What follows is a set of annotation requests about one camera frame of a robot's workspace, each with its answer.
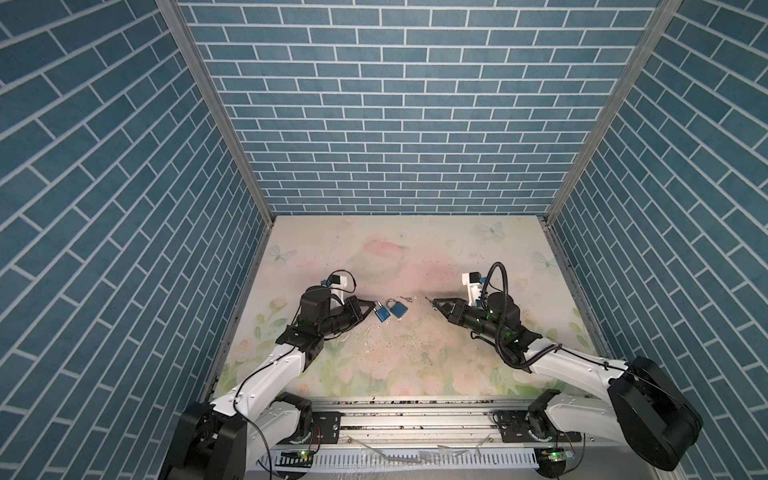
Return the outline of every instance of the blue brick wall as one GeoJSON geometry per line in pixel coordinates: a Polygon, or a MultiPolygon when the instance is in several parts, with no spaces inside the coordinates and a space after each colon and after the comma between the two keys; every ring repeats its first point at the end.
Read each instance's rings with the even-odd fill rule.
{"type": "Polygon", "coordinates": [[[182,1],[278,214],[542,214],[657,0],[215,3],[182,1]]]}
{"type": "Polygon", "coordinates": [[[689,478],[766,478],[766,25],[684,0],[555,224],[614,351],[702,413],[689,478]]]}
{"type": "Polygon", "coordinates": [[[262,230],[153,0],[0,2],[0,478],[153,478],[262,230]]]}

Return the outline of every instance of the black joint housing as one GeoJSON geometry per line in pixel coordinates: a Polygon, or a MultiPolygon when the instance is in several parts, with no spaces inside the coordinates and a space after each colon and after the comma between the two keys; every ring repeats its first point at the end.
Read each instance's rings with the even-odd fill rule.
{"type": "Polygon", "coordinates": [[[547,417],[547,405],[557,395],[560,395],[560,390],[545,390],[528,406],[528,423],[531,425],[531,433],[539,439],[558,436],[558,430],[547,417]]]}
{"type": "Polygon", "coordinates": [[[310,363],[317,358],[320,351],[323,350],[324,339],[317,334],[316,328],[309,325],[288,325],[275,340],[277,345],[293,345],[300,352],[304,353],[304,369],[310,366],[310,363]]]}
{"type": "Polygon", "coordinates": [[[288,439],[298,441],[306,438],[306,436],[309,435],[310,427],[312,426],[312,402],[304,397],[288,392],[280,393],[275,397],[275,402],[289,403],[299,410],[299,424],[288,439]]]}
{"type": "Polygon", "coordinates": [[[247,423],[193,403],[181,414],[160,480],[231,480],[245,475],[247,423]]]}
{"type": "Polygon", "coordinates": [[[627,444],[656,468],[672,471],[699,438],[701,415],[653,361],[638,356],[608,387],[627,444]]]}

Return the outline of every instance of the red wire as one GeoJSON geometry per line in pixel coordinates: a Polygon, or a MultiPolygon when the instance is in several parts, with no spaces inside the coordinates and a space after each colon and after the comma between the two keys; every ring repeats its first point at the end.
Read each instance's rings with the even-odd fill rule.
{"type": "Polygon", "coordinates": [[[576,459],[576,450],[574,449],[574,444],[571,443],[571,436],[567,432],[563,432],[563,435],[565,435],[565,438],[568,439],[568,444],[571,446],[571,452],[574,454],[574,459],[576,459]]]}
{"type": "Polygon", "coordinates": [[[317,452],[320,451],[320,439],[322,437],[320,435],[320,425],[319,424],[315,424],[315,425],[317,426],[317,450],[315,450],[315,453],[317,453],[317,452]]]}

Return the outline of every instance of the black cable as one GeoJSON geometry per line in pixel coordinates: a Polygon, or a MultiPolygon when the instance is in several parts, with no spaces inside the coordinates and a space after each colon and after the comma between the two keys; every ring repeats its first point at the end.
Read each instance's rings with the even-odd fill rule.
{"type": "Polygon", "coordinates": [[[261,468],[263,468],[265,472],[270,474],[270,478],[272,478],[272,475],[275,475],[278,478],[280,477],[280,475],[278,475],[277,473],[273,472],[272,470],[267,470],[266,467],[264,466],[264,464],[261,462],[261,460],[256,460],[256,463],[261,465],[261,468]]]}
{"type": "Polygon", "coordinates": [[[491,340],[489,340],[489,339],[485,338],[484,336],[480,336],[480,335],[479,335],[479,334],[477,334],[477,332],[476,332],[476,331],[474,331],[474,330],[472,330],[472,331],[469,333],[469,338],[471,338],[471,339],[473,339],[473,340],[482,340],[483,342],[485,342],[485,343],[489,344],[490,346],[496,346],[496,344],[495,344],[495,343],[493,343],[491,340]]]}
{"type": "Polygon", "coordinates": [[[278,362],[279,362],[281,359],[283,359],[283,357],[286,357],[286,356],[288,356],[289,354],[293,353],[293,351],[294,351],[295,349],[296,349],[296,347],[293,347],[293,348],[292,348],[291,350],[289,350],[287,353],[284,353],[283,355],[281,355],[281,356],[277,357],[277,359],[275,359],[275,361],[274,361],[274,362],[272,362],[272,363],[267,363],[265,366],[261,367],[260,369],[257,369],[255,372],[253,372],[253,373],[251,373],[250,375],[248,375],[248,376],[245,378],[245,380],[243,380],[243,381],[242,381],[242,383],[240,384],[240,387],[238,387],[238,388],[237,388],[237,391],[235,392],[235,396],[234,396],[234,397],[233,397],[233,399],[232,399],[232,408],[234,409],[234,411],[235,411],[235,412],[237,412],[237,414],[238,414],[238,415],[240,415],[241,417],[243,417],[243,419],[245,419],[245,421],[246,421],[246,422],[250,423],[250,424],[251,424],[251,426],[253,426],[253,427],[256,429],[256,431],[257,431],[257,432],[259,432],[259,435],[261,435],[261,440],[264,442],[264,448],[266,448],[266,457],[267,457],[267,459],[270,461],[270,470],[269,470],[269,472],[270,472],[270,480],[271,480],[271,478],[272,478],[272,452],[270,451],[270,444],[269,444],[269,443],[266,441],[266,437],[265,437],[265,436],[264,436],[264,434],[261,432],[261,429],[259,428],[259,426],[258,426],[258,425],[256,425],[256,423],[254,423],[254,422],[253,422],[251,419],[249,419],[248,417],[246,417],[245,415],[243,415],[243,413],[242,413],[242,412],[241,412],[241,411],[240,411],[240,410],[237,408],[237,399],[238,399],[238,397],[239,397],[239,395],[240,395],[240,391],[243,389],[243,386],[246,384],[246,382],[247,382],[248,380],[250,380],[250,379],[251,379],[251,378],[252,378],[254,375],[256,375],[258,372],[261,372],[262,370],[264,370],[266,367],[268,367],[268,366],[272,366],[272,365],[275,365],[275,364],[276,364],[276,363],[278,363],[278,362]]]}
{"type": "Polygon", "coordinates": [[[296,313],[293,314],[293,320],[291,320],[290,324],[295,325],[296,319],[299,317],[299,311],[301,310],[301,302],[299,302],[299,307],[296,308],[296,313]]]}
{"type": "Polygon", "coordinates": [[[333,272],[331,272],[331,273],[330,273],[330,275],[328,275],[328,278],[326,279],[326,282],[328,282],[328,286],[330,286],[330,285],[331,285],[331,276],[332,276],[334,273],[338,273],[338,272],[344,272],[344,273],[348,273],[348,274],[349,274],[349,277],[350,277],[350,278],[352,278],[352,291],[349,291],[349,290],[343,290],[343,289],[341,289],[341,288],[335,288],[334,290],[340,290],[340,291],[342,291],[342,292],[347,292],[347,293],[355,293],[355,290],[357,290],[357,281],[355,280],[355,276],[354,276],[354,275],[352,275],[352,273],[350,273],[348,270],[339,269],[339,270],[334,270],[333,272]]]}
{"type": "Polygon", "coordinates": [[[493,283],[491,283],[490,280],[488,281],[488,286],[490,286],[493,290],[496,290],[497,292],[501,292],[502,291],[501,289],[498,289],[495,286],[493,286],[493,283]]]}
{"type": "Polygon", "coordinates": [[[482,304],[482,309],[488,310],[488,304],[485,301],[485,292],[488,290],[488,286],[491,284],[491,277],[493,276],[493,273],[496,271],[497,268],[502,273],[502,295],[504,296],[504,302],[502,303],[502,314],[498,321],[498,328],[496,329],[494,347],[496,348],[496,353],[498,354],[498,356],[502,358],[502,361],[506,366],[510,366],[513,369],[517,369],[517,370],[527,369],[529,366],[536,363],[544,355],[547,355],[550,352],[558,351],[562,347],[562,344],[553,343],[549,346],[546,346],[545,348],[541,349],[538,353],[533,355],[530,359],[525,360],[524,362],[517,362],[516,359],[514,359],[512,351],[502,343],[502,330],[503,330],[502,327],[504,326],[507,320],[507,302],[509,298],[509,282],[507,280],[507,269],[504,267],[503,263],[494,262],[494,264],[491,265],[491,269],[488,271],[488,275],[485,276],[485,282],[483,282],[482,284],[482,290],[480,291],[480,301],[482,304]]]}
{"type": "Polygon", "coordinates": [[[334,299],[339,305],[344,306],[344,302],[342,302],[339,296],[335,293],[331,293],[331,298],[334,299]]]}
{"type": "MultiPolygon", "coordinates": [[[[568,443],[571,443],[571,437],[568,436],[568,433],[565,433],[565,436],[568,438],[568,443]]],[[[573,449],[574,449],[574,444],[571,443],[571,450],[573,449]]],[[[558,480],[561,476],[571,473],[576,468],[578,468],[579,465],[581,465],[581,463],[584,461],[584,457],[586,456],[586,454],[587,454],[587,436],[584,433],[582,433],[581,434],[581,457],[579,457],[578,462],[576,463],[576,466],[569,470],[566,470],[565,472],[562,472],[558,477],[558,480]]]]}

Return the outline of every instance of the mounting plate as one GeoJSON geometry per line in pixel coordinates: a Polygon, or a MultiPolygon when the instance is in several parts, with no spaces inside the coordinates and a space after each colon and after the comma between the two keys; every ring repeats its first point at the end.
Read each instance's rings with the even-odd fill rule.
{"type": "MultiPolygon", "coordinates": [[[[502,434],[502,442],[529,443],[541,441],[531,435],[529,431],[530,426],[525,420],[525,416],[528,414],[527,410],[501,410],[496,411],[495,414],[498,432],[502,434]]],[[[581,433],[567,432],[566,435],[566,433],[561,432],[558,441],[567,444],[569,438],[572,443],[580,442],[581,433]]]]}
{"type": "Polygon", "coordinates": [[[339,443],[341,412],[312,412],[312,423],[320,427],[320,441],[323,444],[339,443]]]}

